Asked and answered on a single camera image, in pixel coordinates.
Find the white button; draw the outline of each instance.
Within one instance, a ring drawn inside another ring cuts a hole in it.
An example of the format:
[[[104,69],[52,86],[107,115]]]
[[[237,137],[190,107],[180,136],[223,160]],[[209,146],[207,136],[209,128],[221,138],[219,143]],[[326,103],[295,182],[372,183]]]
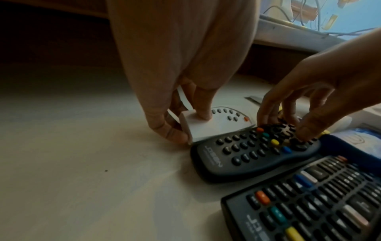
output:
[[[301,171],[300,174],[302,174],[303,176],[305,176],[308,180],[310,180],[312,183],[314,184],[317,184],[318,183],[318,180],[316,178],[314,178],[313,176],[311,176],[308,172],[306,171]]]
[[[354,210],[353,207],[349,206],[349,205],[345,205],[344,206],[344,209],[346,210],[346,212],[351,215],[359,224],[363,225],[363,226],[368,226],[369,225],[369,222],[361,215],[359,214],[356,210]]]

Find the remote control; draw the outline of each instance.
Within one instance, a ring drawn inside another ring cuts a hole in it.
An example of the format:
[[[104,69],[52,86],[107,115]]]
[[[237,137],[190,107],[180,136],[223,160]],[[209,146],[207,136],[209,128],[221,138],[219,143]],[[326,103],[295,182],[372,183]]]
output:
[[[191,145],[213,136],[254,127],[257,111],[258,108],[253,106],[216,106],[212,108],[212,119],[209,121],[201,119],[195,110],[183,111],[179,121]]]
[[[332,156],[221,200],[235,241],[376,240],[380,205],[380,178]]]
[[[286,124],[245,129],[196,144],[190,155],[198,174],[208,182],[246,179],[286,161],[305,160],[319,150],[319,140],[300,141],[295,131]]]

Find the hand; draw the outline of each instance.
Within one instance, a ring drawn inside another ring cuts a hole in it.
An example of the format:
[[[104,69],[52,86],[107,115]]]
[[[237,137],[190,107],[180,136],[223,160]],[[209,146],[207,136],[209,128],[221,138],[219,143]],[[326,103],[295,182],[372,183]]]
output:
[[[342,117],[381,103],[381,29],[301,61],[269,91],[258,111],[258,125],[277,122],[282,103],[285,120],[304,141]],[[310,112],[298,123],[295,101],[307,91]]]
[[[149,127],[186,143],[168,114],[186,110],[177,88],[206,120],[217,90],[243,62],[254,39],[256,0],[107,0],[127,78]]]

